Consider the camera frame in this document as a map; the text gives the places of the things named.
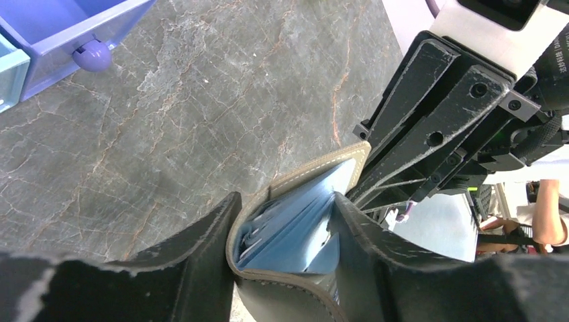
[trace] bolt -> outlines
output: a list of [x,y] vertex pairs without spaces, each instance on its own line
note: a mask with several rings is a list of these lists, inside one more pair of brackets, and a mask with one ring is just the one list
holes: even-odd
[[448,159],[446,159],[446,163],[450,166],[455,166],[458,163],[458,160],[453,156],[449,156]]
[[433,174],[431,176],[431,181],[433,183],[439,183],[439,182],[441,182],[441,177],[438,174]]
[[521,108],[521,103],[518,100],[514,99],[508,103],[508,108],[512,111],[517,111]]

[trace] leather pouch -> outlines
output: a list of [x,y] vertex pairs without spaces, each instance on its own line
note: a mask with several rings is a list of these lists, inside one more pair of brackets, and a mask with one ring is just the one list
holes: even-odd
[[258,322],[347,321],[333,295],[326,289],[329,285],[324,285],[330,280],[329,276],[249,268],[240,270],[236,265],[234,250],[239,242],[240,227],[251,219],[261,205],[303,186],[350,159],[356,161],[348,190],[353,188],[369,151],[369,143],[360,142],[309,162],[258,191],[237,216],[229,231],[225,256],[233,271],[241,300]]

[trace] person's arm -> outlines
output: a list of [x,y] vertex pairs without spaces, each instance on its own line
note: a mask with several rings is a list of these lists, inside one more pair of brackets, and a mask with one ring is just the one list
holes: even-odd
[[[480,230],[484,231],[484,230],[503,227],[504,233],[506,235],[509,235],[512,231],[516,230],[519,227],[519,224],[516,223],[515,221],[498,218],[498,217],[490,217],[488,220],[486,220],[486,222],[488,221],[490,221],[490,223],[485,225],[484,228],[481,228]],[[518,245],[513,245],[513,244],[480,243],[480,241],[478,241],[478,244],[476,245],[476,251],[484,253],[488,252],[505,253],[505,252],[512,252],[516,250],[518,247],[519,247]]]
[[559,215],[559,180],[541,180],[532,220],[533,240],[559,245],[567,240],[567,227]]

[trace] purple drawer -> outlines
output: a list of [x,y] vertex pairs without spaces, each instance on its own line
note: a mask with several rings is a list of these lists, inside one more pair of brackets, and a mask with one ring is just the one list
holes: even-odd
[[2,0],[0,32],[30,58],[25,101],[79,68],[105,70],[156,0]]

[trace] white stitching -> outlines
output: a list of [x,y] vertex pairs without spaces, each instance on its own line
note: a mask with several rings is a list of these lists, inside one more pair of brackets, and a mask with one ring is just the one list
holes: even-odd
[[304,293],[308,294],[310,297],[313,297],[316,301],[318,301],[318,303],[322,304],[322,306],[324,307],[326,312],[328,312],[328,315],[332,318],[332,321],[335,321],[335,322],[337,321],[336,318],[334,317],[334,315],[332,314],[332,312],[330,312],[330,310],[328,309],[328,306],[326,304],[324,304],[324,302],[322,302],[316,295],[314,295],[309,290],[306,290],[304,288],[300,288],[300,287],[298,287],[296,285],[292,285],[292,284],[285,284],[285,283],[279,283],[279,282],[268,282],[266,280],[252,280],[252,279],[248,279],[248,278],[246,278],[246,280],[250,280],[252,282],[258,282],[259,284],[261,284],[261,286],[266,286],[267,284],[279,285],[279,286],[284,286],[286,288],[291,288],[291,289],[295,289],[295,290],[299,290],[301,292],[304,292]]
[[[328,164],[331,164],[332,162],[335,162],[335,161],[338,161],[338,160],[342,160],[342,159],[347,158],[348,156],[351,156],[352,154],[359,154],[359,153],[362,153],[362,152],[364,152],[364,151],[363,151],[363,150],[357,150],[357,151],[350,152],[349,154],[341,155],[341,156],[339,156],[339,157],[337,157],[337,158],[335,158],[335,159],[333,159],[333,160],[330,160],[330,161],[326,162],[325,164],[320,164],[320,165],[317,166],[316,168],[309,169],[308,171],[303,172],[303,173],[297,175],[296,177],[294,177],[294,178],[292,178],[292,179],[289,179],[289,180],[287,180],[287,181],[281,183],[280,185],[274,187],[273,190],[277,190],[277,189],[279,189],[279,188],[282,188],[282,186],[284,186],[284,185],[286,185],[286,184],[288,184],[288,183],[290,183],[290,182],[292,182],[292,181],[294,181],[294,180],[297,180],[298,178],[301,178],[302,176],[305,176],[305,175],[309,174],[310,172],[316,171],[316,170],[322,168],[323,166],[326,166],[326,165],[328,165]],[[356,173],[359,173],[359,169],[360,169],[360,167],[361,167],[361,163],[362,163],[361,161],[359,161],[359,162],[357,163]],[[356,179],[356,178],[353,178],[353,179],[352,179],[352,185],[355,183],[355,179]]]

